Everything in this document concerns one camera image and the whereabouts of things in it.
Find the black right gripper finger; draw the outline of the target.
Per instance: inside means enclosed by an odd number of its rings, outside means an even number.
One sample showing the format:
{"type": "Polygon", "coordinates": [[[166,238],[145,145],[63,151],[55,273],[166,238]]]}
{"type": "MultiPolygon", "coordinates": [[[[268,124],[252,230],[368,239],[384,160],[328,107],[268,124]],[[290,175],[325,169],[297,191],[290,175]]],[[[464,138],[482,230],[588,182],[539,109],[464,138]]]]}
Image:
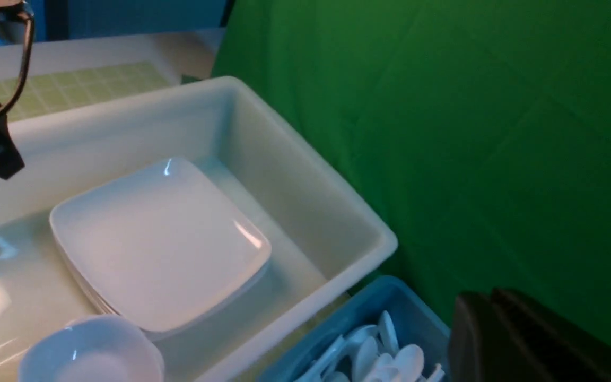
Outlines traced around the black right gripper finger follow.
{"type": "Polygon", "coordinates": [[[457,295],[448,343],[452,381],[611,381],[611,346],[526,293],[457,295]]]}

